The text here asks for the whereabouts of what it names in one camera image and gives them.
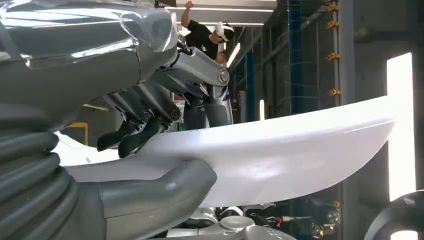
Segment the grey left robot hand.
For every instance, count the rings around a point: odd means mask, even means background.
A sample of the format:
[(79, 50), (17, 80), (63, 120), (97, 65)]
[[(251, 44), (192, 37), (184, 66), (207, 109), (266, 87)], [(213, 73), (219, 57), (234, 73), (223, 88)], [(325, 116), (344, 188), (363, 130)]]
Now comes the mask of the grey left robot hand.
[(1, 239), (144, 240), (186, 221), (213, 168), (189, 157), (145, 180), (130, 164), (181, 118), (172, 92), (231, 124), (229, 80), (148, 1), (1, 1)]

